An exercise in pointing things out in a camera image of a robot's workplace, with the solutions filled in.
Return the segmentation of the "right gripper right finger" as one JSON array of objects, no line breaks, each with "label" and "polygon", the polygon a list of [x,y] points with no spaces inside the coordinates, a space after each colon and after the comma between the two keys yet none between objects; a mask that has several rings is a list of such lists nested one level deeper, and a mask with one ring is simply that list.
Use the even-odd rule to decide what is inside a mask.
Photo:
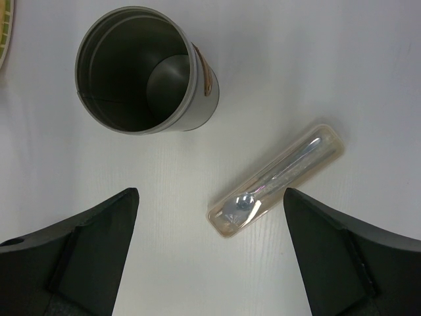
[{"label": "right gripper right finger", "polygon": [[420,241],[288,188],[284,211],[313,315],[419,315]]}]

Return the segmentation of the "grey cylindrical lunch container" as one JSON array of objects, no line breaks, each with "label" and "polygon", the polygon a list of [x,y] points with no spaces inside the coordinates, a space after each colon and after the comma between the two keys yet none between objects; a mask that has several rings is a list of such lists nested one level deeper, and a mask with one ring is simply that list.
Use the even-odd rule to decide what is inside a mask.
[{"label": "grey cylindrical lunch container", "polygon": [[86,111],[122,134],[190,131],[214,114],[220,88],[184,31],[159,11],[115,9],[84,36],[75,84]]}]

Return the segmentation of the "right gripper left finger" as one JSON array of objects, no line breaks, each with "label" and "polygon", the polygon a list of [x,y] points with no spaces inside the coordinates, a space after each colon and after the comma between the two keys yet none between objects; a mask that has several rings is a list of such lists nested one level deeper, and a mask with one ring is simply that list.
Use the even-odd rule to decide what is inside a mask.
[{"label": "right gripper left finger", "polygon": [[139,193],[1,243],[2,315],[112,315]]}]

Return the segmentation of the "clear cutlery case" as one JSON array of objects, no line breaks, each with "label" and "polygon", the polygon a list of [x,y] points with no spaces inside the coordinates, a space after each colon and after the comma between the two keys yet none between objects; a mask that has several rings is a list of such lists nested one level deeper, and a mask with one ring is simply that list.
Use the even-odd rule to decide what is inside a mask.
[{"label": "clear cutlery case", "polygon": [[265,168],[209,209],[207,219],[231,238],[277,204],[287,188],[296,188],[343,155],[335,130],[319,124],[303,133]]}]

